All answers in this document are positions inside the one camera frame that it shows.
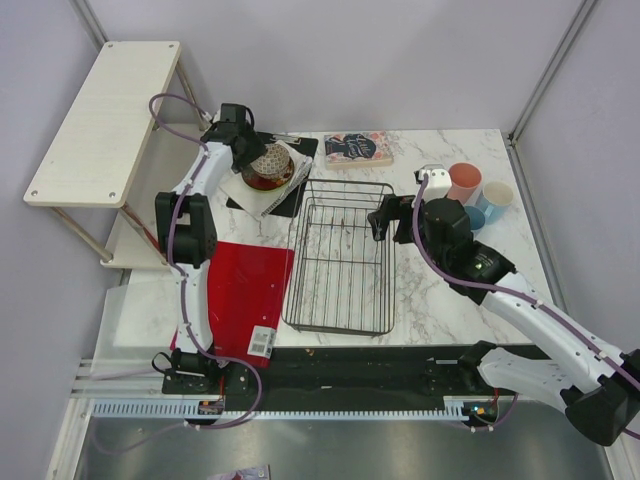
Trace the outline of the red cutting board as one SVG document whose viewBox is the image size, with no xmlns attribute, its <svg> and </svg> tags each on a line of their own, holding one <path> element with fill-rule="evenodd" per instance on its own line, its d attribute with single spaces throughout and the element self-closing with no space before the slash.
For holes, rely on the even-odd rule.
<svg viewBox="0 0 640 480">
<path fill-rule="evenodd" d="M 294 252 L 220 242 L 211 260 L 168 247 L 179 285 L 182 322 L 172 368 L 212 376 L 216 362 L 269 365 Z"/>
</svg>

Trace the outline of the light blue mug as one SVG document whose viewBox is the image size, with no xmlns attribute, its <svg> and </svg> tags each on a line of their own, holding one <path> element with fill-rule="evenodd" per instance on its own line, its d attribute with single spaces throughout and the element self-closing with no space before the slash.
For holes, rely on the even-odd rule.
<svg viewBox="0 0 640 480">
<path fill-rule="evenodd" d="M 475 207 L 484 215 L 487 224 L 498 221 L 514 200 L 512 188 L 501 181 L 487 182 L 476 200 Z"/>
</svg>

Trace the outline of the dark brown plate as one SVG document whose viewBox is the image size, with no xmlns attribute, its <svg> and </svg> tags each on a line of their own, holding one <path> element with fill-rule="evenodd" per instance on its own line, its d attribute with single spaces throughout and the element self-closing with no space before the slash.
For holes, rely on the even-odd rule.
<svg viewBox="0 0 640 480">
<path fill-rule="evenodd" d="M 295 173 L 295 164 L 289 161 L 287 167 L 274 178 L 260 176 L 253 168 L 247 167 L 241 172 L 241 178 L 245 185 L 259 192 L 270 192 L 277 190 L 290 183 Z"/>
</svg>

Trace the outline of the grey wire dish rack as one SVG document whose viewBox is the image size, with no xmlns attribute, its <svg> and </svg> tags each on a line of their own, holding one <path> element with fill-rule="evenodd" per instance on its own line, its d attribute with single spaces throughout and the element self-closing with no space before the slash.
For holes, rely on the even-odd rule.
<svg viewBox="0 0 640 480">
<path fill-rule="evenodd" d="M 368 215 L 387 183 L 310 179 L 289 227 L 294 251 L 283 321 L 298 331 L 377 337 L 395 326 L 393 230 Z"/>
</svg>

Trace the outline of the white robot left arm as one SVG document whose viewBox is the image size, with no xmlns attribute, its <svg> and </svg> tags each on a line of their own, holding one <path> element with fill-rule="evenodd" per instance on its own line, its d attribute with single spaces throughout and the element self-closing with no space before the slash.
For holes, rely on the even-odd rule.
<svg viewBox="0 0 640 480">
<path fill-rule="evenodd" d="M 169 366 L 158 370 L 168 395 L 205 395 L 219 384 L 226 361 L 212 353 L 207 278 L 218 239 L 209 197 L 228 172 L 238 174 L 266 153 L 248 107 L 224 103 L 210 123 L 193 140 L 198 151 L 183 179 L 154 201 L 157 241 L 177 282 L 181 313 Z"/>
</svg>

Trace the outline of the white two-tier shelf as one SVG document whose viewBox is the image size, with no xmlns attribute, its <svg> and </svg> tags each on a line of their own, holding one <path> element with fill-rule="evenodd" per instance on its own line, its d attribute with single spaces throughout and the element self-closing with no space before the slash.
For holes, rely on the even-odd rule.
<svg viewBox="0 0 640 480">
<path fill-rule="evenodd" d="M 154 199 L 185 176 L 204 123 L 154 126 L 148 103 L 185 75 L 181 45 L 111 41 L 97 56 L 36 170 L 24 201 L 81 237 L 106 268 L 165 270 Z"/>
</svg>

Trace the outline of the pink plastic cup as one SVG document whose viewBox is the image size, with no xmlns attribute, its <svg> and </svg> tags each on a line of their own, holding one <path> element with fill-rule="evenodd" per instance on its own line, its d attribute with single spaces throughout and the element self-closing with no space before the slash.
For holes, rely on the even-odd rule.
<svg viewBox="0 0 640 480">
<path fill-rule="evenodd" d="M 451 188 L 447 193 L 447 197 L 466 204 L 482 183 L 481 171 L 473 164 L 459 162 L 452 165 L 448 172 L 451 179 Z"/>
</svg>

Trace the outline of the black clipboard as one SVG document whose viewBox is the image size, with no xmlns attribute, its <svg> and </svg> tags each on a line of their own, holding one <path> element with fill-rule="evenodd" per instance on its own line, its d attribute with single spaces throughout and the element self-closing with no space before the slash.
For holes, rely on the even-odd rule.
<svg viewBox="0 0 640 480">
<path fill-rule="evenodd" d="M 314 156 L 316 154 L 316 150 L 318 147 L 317 139 L 308 138 L 308 137 L 290 137 L 290 136 L 276 135 L 276 134 L 270 134 L 265 132 L 259 132 L 259 133 L 265 143 L 265 146 L 273 143 L 284 144 L 289 150 L 291 160 L 294 155 L 311 156 L 314 160 Z M 227 196 L 225 206 L 229 209 L 243 210 L 237 203 L 231 200 L 228 196 Z"/>
</svg>

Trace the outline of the blue-grey cup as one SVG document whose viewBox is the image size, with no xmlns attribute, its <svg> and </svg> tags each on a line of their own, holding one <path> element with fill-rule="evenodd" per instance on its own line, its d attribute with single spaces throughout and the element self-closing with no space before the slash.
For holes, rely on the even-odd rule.
<svg viewBox="0 0 640 480">
<path fill-rule="evenodd" d="M 464 207 L 470 221 L 470 228 L 472 232 L 479 232 L 486 224 L 486 217 L 482 210 L 475 206 L 466 205 Z"/>
</svg>

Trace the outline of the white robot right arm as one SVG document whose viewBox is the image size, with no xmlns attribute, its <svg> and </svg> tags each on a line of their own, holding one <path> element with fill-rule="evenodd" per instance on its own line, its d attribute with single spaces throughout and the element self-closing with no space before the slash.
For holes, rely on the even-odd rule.
<svg viewBox="0 0 640 480">
<path fill-rule="evenodd" d="M 506 320 L 547 358 L 531 360 L 479 342 L 458 368 L 467 392 L 507 389 L 562 412 L 584 437 L 612 445 L 639 413 L 639 353 L 623 352 L 545 300 L 515 265 L 477 241 L 462 204 L 384 196 L 367 220 L 375 241 L 398 224 L 394 240 L 414 244 L 460 295 Z"/>
</svg>

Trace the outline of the floral cover book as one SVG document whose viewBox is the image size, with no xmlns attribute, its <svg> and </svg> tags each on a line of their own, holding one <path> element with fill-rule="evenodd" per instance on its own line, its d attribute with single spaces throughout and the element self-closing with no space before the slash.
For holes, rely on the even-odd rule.
<svg viewBox="0 0 640 480">
<path fill-rule="evenodd" d="M 325 166 L 329 170 L 386 167 L 393 163 L 386 131 L 326 135 L 324 151 Z"/>
</svg>

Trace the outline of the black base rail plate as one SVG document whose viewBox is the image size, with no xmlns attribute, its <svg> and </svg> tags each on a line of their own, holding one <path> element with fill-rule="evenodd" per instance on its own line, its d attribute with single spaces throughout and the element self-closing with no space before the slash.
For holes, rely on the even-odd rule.
<svg viewBox="0 0 640 480">
<path fill-rule="evenodd" d="M 492 398 L 467 346 L 278 347 L 265 368 L 230 363 L 216 390 L 233 408 L 383 409 Z"/>
</svg>

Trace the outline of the patterned ceramic bowl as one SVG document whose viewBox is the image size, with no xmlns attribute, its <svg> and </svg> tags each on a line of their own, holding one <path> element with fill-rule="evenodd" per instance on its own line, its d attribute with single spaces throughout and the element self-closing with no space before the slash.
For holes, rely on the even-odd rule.
<svg viewBox="0 0 640 480">
<path fill-rule="evenodd" d="M 266 146 L 266 153 L 251 163 L 251 168 L 268 180 L 288 179 L 293 167 L 289 150 L 284 144 L 273 143 Z"/>
</svg>

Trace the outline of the white paper sheet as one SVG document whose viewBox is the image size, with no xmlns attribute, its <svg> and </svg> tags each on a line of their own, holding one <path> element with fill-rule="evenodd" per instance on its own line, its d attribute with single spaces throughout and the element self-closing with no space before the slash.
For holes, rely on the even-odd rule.
<svg viewBox="0 0 640 480">
<path fill-rule="evenodd" d="M 244 211 L 256 220 L 263 218 L 263 212 L 286 190 L 283 185 L 271 191 L 259 191 L 248 186 L 240 174 L 228 172 L 221 180 L 219 188 Z"/>
</svg>

